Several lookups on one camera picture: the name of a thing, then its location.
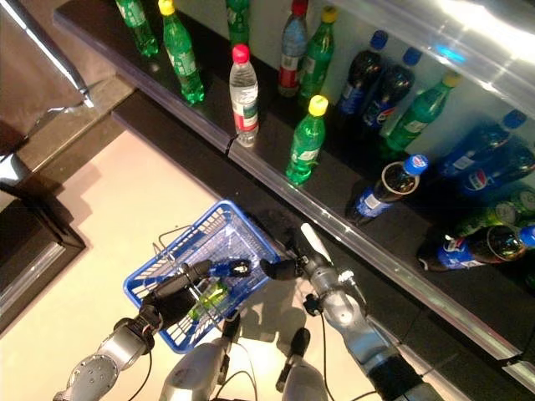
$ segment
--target black wire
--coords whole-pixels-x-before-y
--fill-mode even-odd
[[[140,391],[143,389],[143,387],[146,385],[147,380],[149,380],[150,371],[152,370],[152,351],[149,351],[149,370],[147,372],[147,375],[145,376],[145,380],[143,380],[143,383],[140,385],[140,387],[137,389],[137,391],[134,393],[134,395],[130,398],[128,398],[128,401],[132,401],[137,394],[140,393]]]
[[[358,399],[362,399],[364,397],[368,397],[369,395],[371,394],[375,394],[377,393],[375,390],[374,391],[369,391],[368,393],[364,393],[364,394],[361,394],[359,397],[357,398],[353,398],[351,401],[357,401]]]
[[[324,330],[324,383],[329,397],[334,401],[334,397],[331,394],[331,390],[329,390],[329,386],[327,385],[327,341],[325,340],[325,319],[323,313],[320,313],[319,316],[321,317],[321,326]]]
[[[212,398],[212,401],[217,399],[217,397],[219,397],[219,394],[221,394],[221,391],[227,385],[227,383],[230,382],[232,380],[232,378],[234,378],[235,376],[237,376],[240,373],[245,373],[249,377],[249,380],[251,380],[252,388],[254,388],[254,401],[258,401],[257,385],[254,383],[254,380],[252,380],[252,377],[251,377],[251,375],[249,374],[249,372],[247,370],[238,370],[230,378],[225,380],[225,383],[223,383],[221,385],[221,387],[219,388],[219,390],[217,390],[216,396],[214,398]]]

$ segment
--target water bottle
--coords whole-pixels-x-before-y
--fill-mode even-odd
[[[258,132],[257,75],[249,62],[249,48],[245,44],[234,46],[232,60],[229,83],[237,141],[251,146]]]
[[[429,162],[424,155],[411,155],[407,160],[387,165],[381,179],[368,187],[346,212],[347,220],[356,226],[367,223],[386,211],[396,201],[413,193],[420,184],[420,174]]]
[[[197,71],[190,34],[178,19],[172,0],[160,0],[158,6],[164,18],[164,45],[181,83],[182,95],[190,104],[201,102],[204,86]]]
[[[313,96],[308,115],[295,129],[286,176],[296,185],[308,180],[312,168],[317,164],[316,159],[325,140],[324,114],[328,105],[324,96]]]
[[[228,35],[231,46],[249,43],[249,0],[227,0]]]
[[[145,18],[141,0],[115,0],[120,15],[134,35],[135,46],[141,54],[150,57],[158,54],[158,43]]]
[[[358,113],[366,94],[379,78],[382,69],[380,50],[388,41],[388,33],[375,31],[369,49],[356,55],[349,67],[348,81],[337,106],[335,124],[342,129],[349,118]]]
[[[484,124],[476,127],[438,165],[438,173],[445,178],[456,177],[467,169],[475,169],[487,163],[495,150],[505,145],[511,132],[526,121],[525,114],[513,110],[503,117],[500,124]]]
[[[386,138],[388,147],[394,152],[405,150],[427,125],[441,115],[451,90],[460,81],[461,76],[450,70],[436,86],[419,94]]]
[[[283,55],[278,73],[278,92],[287,98],[295,96],[299,89],[298,69],[307,52],[308,0],[293,0],[292,15],[283,30]]]
[[[447,238],[438,247],[426,243],[418,251],[418,260],[424,270],[447,272],[514,261],[532,246],[535,246],[535,226],[521,230],[491,226],[467,237]]]
[[[307,56],[301,69],[298,100],[303,107],[315,94],[319,94],[324,85],[334,52],[333,24],[337,18],[338,10],[332,6],[325,6],[321,13],[321,25],[308,42]]]
[[[403,56],[404,65],[390,67],[380,80],[379,87],[368,105],[355,133],[357,140],[374,138],[383,124],[394,113],[395,106],[410,92],[415,82],[412,67],[420,61],[421,52],[408,48]]]
[[[535,170],[535,156],[526,146],[511,142],[503,146],[480,168],[460,178],[463,195],[482,195],[508,182],[520,180]]]

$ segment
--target beige floor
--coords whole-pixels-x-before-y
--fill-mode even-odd
[[[135,315],[122,284],[128,274],[153,256],[151,243],[161,232],[196,220],[217,200],[179,166],[128,132],[74,175],[59,199],[74,215],[73,227],[86,240],[88,249],[3,335],[0,399],[52,399],[63,389],[72,367],[96,350],[114,323]],[[291,296],[295,307],[301,307],[306,285],[296,284],[297,291]],[[321,370],[321,321],[309,317],[306,327],[312,333],[306,359]],[[207,339],[216,335],[214,331]],[[343,401],[370,391],[371,385],[330,327],[327,339],[333,396]],[[280,399],[274,384],[284,356],[275,342],[241,339],[240,343],[252,357],[259,399]],[[165,377],[180,355],[158,337],[153,358],[152,374],[137,400],[159,398]],[[148,358],[142,358],[123,372],[104,399],[128,399],[143,380],[147,366]],[[231,372],[239,369],[248,369],[248,363],[245,353],[235,347]],[[245,376],[237,376],[222,396],[252,399],[251,385]],[[366,398],[377,400],[376,395]]]

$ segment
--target blue bottle cap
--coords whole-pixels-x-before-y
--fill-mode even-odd
[[[526,226],[520,230],[520,241],[526,246],[535,246],[535,226]]]
[[[408,48],[403,55],[403,62],[407,65],[417,65],[420,61],[421,51],[416,48]]]
[[[371,37],[369,45],[375,50],[381,50],[388,41],[388,33],[385,31],[375,31],[374,36]]]
[[[405,160],[403,169],[410,175],[420,175],[429,165],[429,160],[424,155],[411,155]]]
[[[510,111],[503,117],[503,124],[510,128],[515,129],[526,122],[526,115],[518,110]]]

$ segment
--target yellow bottle cap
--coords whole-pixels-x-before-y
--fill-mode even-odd
[[[450,88],[455,88],[461,82],[461,79],[462,75],[450,69],[442,77],[442,83]]]
[[[325,111],[327,111],[327,106],[329,106],[329,101],[327,98],[317,94],[310,99],[308,112],[314,117],[320,117],[325,114]]]
[[[333,23],[338,19],[338,10],[333,6],[325,6],[321,12],[322,23]]]
[[[175,12],[173,0],[158,0],[161,15],[171,15]]]

